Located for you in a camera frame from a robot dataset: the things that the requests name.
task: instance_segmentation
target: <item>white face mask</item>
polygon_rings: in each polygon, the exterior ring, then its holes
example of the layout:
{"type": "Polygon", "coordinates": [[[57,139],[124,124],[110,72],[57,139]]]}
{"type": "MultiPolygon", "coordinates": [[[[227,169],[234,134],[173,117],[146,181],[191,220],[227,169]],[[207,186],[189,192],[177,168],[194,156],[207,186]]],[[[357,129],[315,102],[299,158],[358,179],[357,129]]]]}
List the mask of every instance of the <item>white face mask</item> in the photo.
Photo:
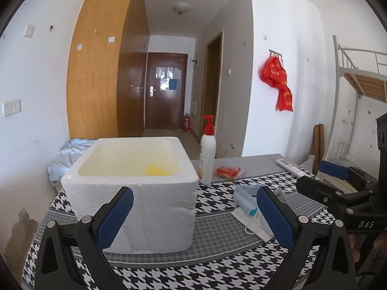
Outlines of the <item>white face mask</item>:
{"type": "Polygon", "coordinates": [[[273,232],[259,209],[254,217],[247,216],[240,207],[235,208],[231,214],[245,226],[245,232],[247,234],[256,234],[265,242],[270,241],[274,237],[273,232]]]}

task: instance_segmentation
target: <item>table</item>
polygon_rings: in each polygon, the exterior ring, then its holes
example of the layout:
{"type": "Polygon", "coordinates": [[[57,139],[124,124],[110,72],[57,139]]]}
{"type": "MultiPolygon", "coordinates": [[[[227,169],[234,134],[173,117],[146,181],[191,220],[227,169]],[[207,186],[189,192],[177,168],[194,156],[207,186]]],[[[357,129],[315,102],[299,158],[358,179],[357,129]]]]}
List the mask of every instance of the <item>table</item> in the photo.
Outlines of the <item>table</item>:
{"type": "MultiPolygon", "coordinates": [[[[230,164],[246,171],[236,181],[223,180],[210,186],[198,185],[195,232],[190,249],[170,254],[112,254],[104,252],[115,273],[129,289],[262,289],[274,275],[287,250],[276,240],[264,243],[256,235],[245,234],[244,226],[231,211],[237,207],[233,192],[238,184],[264,184],[286,192],[290,207],[298,215],[307,215],[315,222],[332,223],[334,218],[325,207],[297,193],[297,179],[275,163],[282,156],[216,159],[216,166],[230,164]]],[[[48,221],[59,224],[77,222],[62,190],[40,224],[31,244],[23,272],[24,285],[33,289],[34,270],[39,244],[48,221]]],[[[78,249],[74,249],[78,268],[91,289],[94,284],[78,249]]],[[[310,255],[301,272],[305,276],[312,268],[317,248],[310,255]]]]}

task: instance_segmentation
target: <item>wall stain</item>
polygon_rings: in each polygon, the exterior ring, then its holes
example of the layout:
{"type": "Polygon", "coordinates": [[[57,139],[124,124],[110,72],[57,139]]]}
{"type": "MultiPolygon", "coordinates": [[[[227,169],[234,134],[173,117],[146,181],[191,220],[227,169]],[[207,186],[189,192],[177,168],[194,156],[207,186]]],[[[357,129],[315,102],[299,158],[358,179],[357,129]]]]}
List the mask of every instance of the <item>wall stain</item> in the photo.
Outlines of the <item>wall stain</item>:
{"type": "Polygon", "coordinates": [[[21,284],[24,263],[39,223],[30,219],[24,207],[17,215],[19,222],[12,226],[11,238],[5,246],[4,261],[15,279],[21,284]]]}

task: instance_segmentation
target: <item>fire extinguisher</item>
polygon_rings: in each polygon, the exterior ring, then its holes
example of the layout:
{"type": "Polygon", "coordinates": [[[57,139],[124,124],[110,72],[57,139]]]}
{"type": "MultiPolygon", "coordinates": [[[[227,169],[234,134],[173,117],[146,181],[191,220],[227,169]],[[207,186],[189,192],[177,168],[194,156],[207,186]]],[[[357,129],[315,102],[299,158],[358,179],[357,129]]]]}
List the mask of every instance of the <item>fire extinguisher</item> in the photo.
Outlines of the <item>fire extinguisher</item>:
{"type": "Polygon", "coordinates": [[[191,116],[189,114],[186,114],[184,116],[184,131],[185,132],[190,131],[190,124],[191,124],[191,116]]]}

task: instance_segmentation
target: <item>remote control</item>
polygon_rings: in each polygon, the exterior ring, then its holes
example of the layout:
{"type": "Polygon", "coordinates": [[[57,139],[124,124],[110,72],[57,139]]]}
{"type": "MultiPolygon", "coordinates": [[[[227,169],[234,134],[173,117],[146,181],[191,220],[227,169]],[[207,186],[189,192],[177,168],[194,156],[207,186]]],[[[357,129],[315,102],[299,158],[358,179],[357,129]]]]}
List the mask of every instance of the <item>remote control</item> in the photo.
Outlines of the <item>remote control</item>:
{"type": "Polygon", "coordinates": [[[287,171],[291,172],[297,178],[301,178],[304,175],[308,175],[306,172],[303,172],[302,170],[300,170],[299,168],[297,168],[296,166],[292,165],[291,163],[287,162],[284,159],[278,159],[277,163],[281,167],[285,168],[287,171]]]}

